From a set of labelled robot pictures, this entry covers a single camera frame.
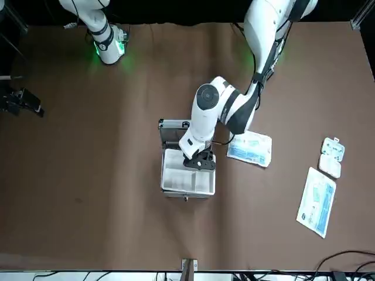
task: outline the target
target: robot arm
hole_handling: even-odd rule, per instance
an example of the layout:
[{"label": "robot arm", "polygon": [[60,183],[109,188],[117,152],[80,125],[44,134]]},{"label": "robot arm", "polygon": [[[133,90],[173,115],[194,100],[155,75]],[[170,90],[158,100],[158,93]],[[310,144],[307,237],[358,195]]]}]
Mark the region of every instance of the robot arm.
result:
[{"label": "robot arm", "polygon": [[100,9],[110,0],[59,0],[65,10],[79,16],[90,31],[100,59],[105,64],[115,63],[124,53],[127,34],[108,23]]},{"label": "robot arm", "polygon": [[179,141],[188,159],[209,148],[217,120],[231,133],[248,130],[265,81],[277,62],[288,22],[310,13],[317,0],[253,0],[244,20],[244,35],[255,56],[255,72],[246,94],[241,94],[222,77],[197,90],[189,129]]}]

